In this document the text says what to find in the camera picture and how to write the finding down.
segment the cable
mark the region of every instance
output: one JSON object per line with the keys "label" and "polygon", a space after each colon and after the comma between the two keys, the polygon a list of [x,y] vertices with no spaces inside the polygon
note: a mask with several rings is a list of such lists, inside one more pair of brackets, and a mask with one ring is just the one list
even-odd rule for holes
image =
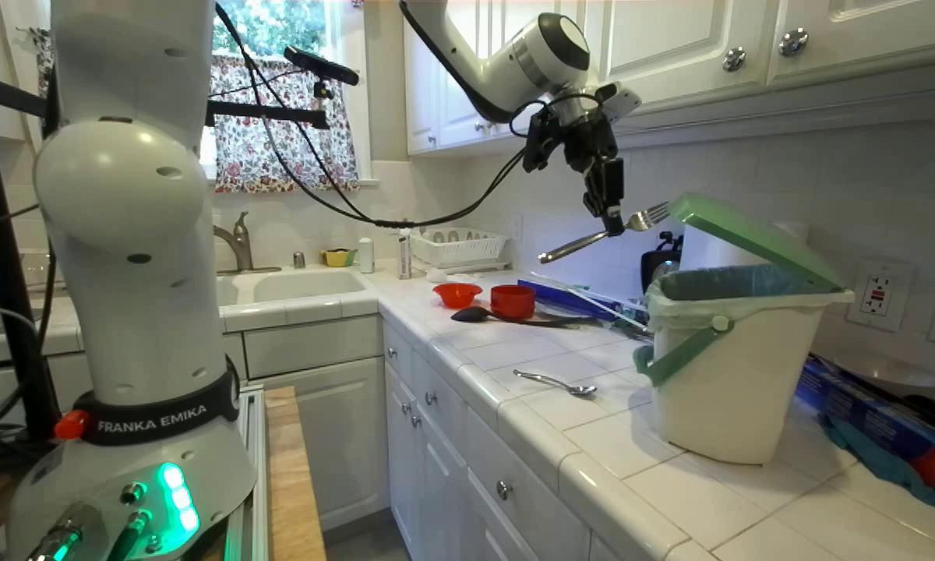
{"label": "cable", "polygon": [[24,205],[24,209],[14,209],[14,211],[10,211],[10,214],[0,214],[0,221],[13,221],[13,219],[29,214],[29,211],[37,211],[37,204],[33,204],[33,205]]}
{"label": "cable", "polygon": [[[270,87],[270,82],[262,74],[262,70],[258,70],[256,61],[250,56],[250,49],[245,49],[241,32],[234,29],[234,23],[226,18],[226,13],[224,13],[222,3],[213,6],[213,13],[217,13],[222,26],[226,29],[231,40],[235,44],[235,49],[241,49],[241,56],[242,56],[242,64],[245,64],[256,107],[262,107],[256,77],[264,86],[264,92],[266,92],[281,107],[287,107],[282,97]],[[435,219],[424,219],[424,221],[384,221],[384,219],[363,214],[363,211],[341,193],[341,186],[338,186],[337,179],[327,172],[321,153],[315,150],[308,131],[304,131],[299,123],[295,123],[295,131],[304,138],[304,144],[308,144],[308,150],[311,150],[311,156],[315,156],[321,175],[325,175],[327,183],[338,193],[338,201],[350,205],[350,211],[338,209],[338,205],[334,205],[334,204],[327,204],[327,201],[321,201],[315,191],[308,191],[308,186],[291,175],[291,168],[287,167],[282,153],[278,150],[278,140],[275,140],[275,134],[270,134],[266,120],[262,120],[262,123],[264,123],[264,134],[266,134],[266,144],[270,144],[270,150],[275,150],[281,168],[287,172],[287,179],[289,179],[295,186],[303,186],[317,205],[325,205],[325,209],[331,209],[331,211],[337,211],[337,214],[341,214],[341,219],[372,226],[372,227],[430,227],[430,226],[446,226],[446,221],[465,219],[465,214],[470,214],[478,204],[487,204],[487,201],[495,193],[495,186],[511,175],[511,168],[514,168],[514,167],[523,159],[523,153],[526,153],[526,150],[514,153],[514,156],[495,172],[491,183],[478,193],[478,201],[473,201],[470,205],[465,205],[465,209],[458,209],[458,211],[435,214]]]}
{"label": "cable", "polygon": [[[43,274],[43,307],[41,307],[41,325],[37,325],[37,352],[43,349],[43,343],[46,343],[46,330],[49,330],[49,318],[51,318],[51,291],[56,291],[56,269],[59,269],[59,260],[56,260],[56,253],[51,253],[51,247],[49,247],[49,262],[46,262],[46,274]],[[10,310],[0,310],[0,315],[6,315],[6,318],[14,318],[14,321],[22,321],[22,325],[29,325],[31,330],[33,330],[33,325],[24,318],[24,315],[17,315],[17,311],[10,311]],[[14,387],[10,395],[6,395],[6,404],[0,406],[0,420],[17,406],[17,399],[22,399],[22,387]]]}

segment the white bucket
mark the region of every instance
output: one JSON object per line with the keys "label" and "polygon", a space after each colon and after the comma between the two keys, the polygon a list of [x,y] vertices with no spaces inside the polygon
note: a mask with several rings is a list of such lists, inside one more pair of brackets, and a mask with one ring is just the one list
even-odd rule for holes
{"label": "white bucket", "polygon": [[690,337],[713,334],[710,325],[728,328],[655,383],[663,440],[734,465],[763,465],[776,453],[820,315],[832,303],[851,303],[851,293],[741,297],[741,282],[754,293],[773,288],[763,285],[765,274],[770,269],[690,271],[696,288],[713,282],[705,300],[677,300],[663,293],[663,282],[649,291],[656,362],[685,349]]}

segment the bucket handle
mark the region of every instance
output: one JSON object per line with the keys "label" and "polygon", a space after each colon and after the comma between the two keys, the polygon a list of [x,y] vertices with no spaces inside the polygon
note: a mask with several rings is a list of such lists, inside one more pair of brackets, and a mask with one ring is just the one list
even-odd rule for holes
{"label": "bucket handle", "polygon": [[674,352],[655,360],[655,346],[638,346],[631,352],[631,362],[645,377],[650,377],[650,387],[660,387],[674,374],[678,374],[687,362],[696,362],[707,346],[713,346],[720,337],[727,337],[733,328],[734,328],[733,318],[713,315],[705,330],[696,330]]}

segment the white tile countertop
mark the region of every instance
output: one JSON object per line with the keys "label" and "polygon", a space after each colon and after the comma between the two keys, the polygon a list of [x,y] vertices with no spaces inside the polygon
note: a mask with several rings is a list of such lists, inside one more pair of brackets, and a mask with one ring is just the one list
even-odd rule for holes
{"label": "white tile countertop", "polygon": [[[391,271],[363,282],[367,291],[334,300],[222,307],[224,330],[367,315],[380,307],[453,370],[467,406],[609,546],[638,543],[655,559],[678,561],[935,559],[935,510],[875,480],[796,404],[765,467],[707,462],[650,430],[655,392],[631,364],[638,343],[604,328],[458,325],[426,282],[394,282]],[[51,315],[49,346],[79,349],[68,300]],[[598,392],[572,399],[514,377],[514,368],[598,383]]]}

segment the dish rack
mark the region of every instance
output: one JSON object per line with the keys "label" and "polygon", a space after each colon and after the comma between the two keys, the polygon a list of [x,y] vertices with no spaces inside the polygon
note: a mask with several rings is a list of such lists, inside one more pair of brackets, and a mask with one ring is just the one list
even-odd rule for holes
{"label": "dish rack", "polygon": [[502,233],[478,227],[421,227],[411,233],[411,257],[435,269],[491,266],[502,247]]}

